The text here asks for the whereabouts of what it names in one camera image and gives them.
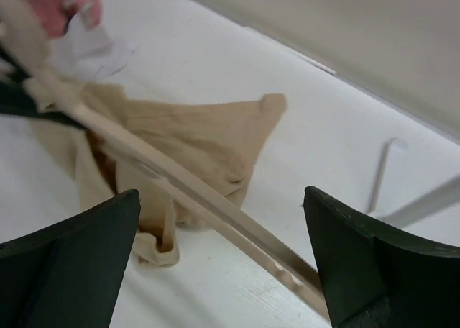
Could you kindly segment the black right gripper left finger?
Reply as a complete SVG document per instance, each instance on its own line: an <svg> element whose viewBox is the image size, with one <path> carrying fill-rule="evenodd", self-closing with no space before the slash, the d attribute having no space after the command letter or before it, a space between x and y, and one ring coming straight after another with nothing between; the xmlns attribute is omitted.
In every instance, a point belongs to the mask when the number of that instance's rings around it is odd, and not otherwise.
<svg viewBox="0 0 460 328"><path fill-rule="evenodd" d="M137 231L130 189L1 244L2 327L109 327Z"/></svg>

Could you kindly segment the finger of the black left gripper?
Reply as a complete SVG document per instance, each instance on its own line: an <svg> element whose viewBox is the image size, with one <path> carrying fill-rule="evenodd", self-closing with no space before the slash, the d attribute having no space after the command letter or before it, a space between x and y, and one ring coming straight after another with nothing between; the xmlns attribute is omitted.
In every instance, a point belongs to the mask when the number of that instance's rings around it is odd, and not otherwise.
<svg viewBox="0 0 460 328"><path fill-rule="evenodd" d="M87 130L82 124L60 111L40 112L32 96L23 87L25 80L31 76L2 47L1 59L13 68L12 73L6 75L11 83L1 82L1 114L47 120L79 130Z"/></svg>

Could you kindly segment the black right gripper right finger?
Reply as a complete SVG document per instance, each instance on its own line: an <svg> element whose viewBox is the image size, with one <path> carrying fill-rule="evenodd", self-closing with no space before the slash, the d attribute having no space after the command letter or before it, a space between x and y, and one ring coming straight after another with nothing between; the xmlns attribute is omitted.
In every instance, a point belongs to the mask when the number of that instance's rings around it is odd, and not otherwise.
<svg viewBox="0 0 460 328"><path fill-rule="evenodd" d="M392 227L320 189L303 209L333 327L459 328L459 248Z"/></svg>

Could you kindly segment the beige t shirt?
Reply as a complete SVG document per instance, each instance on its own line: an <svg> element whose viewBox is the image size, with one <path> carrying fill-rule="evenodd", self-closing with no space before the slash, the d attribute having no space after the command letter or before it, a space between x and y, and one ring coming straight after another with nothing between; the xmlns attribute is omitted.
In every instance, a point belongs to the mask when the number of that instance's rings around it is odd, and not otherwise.
<svg viewBox="0 0 460 328"><path fill-rule="evenodd" d="M128 99L110 83L70 82L100 114L173 159L241 206L267 138L287 108L284 95L255 101L184 105ZM32 120L30 127L53 160L75 181L82 210L128 189L141 200L133 251L142 262L170 267L179 261L178 227L203 229L206 223L175 202L144 174L112 160L94 133Z"/></svg>

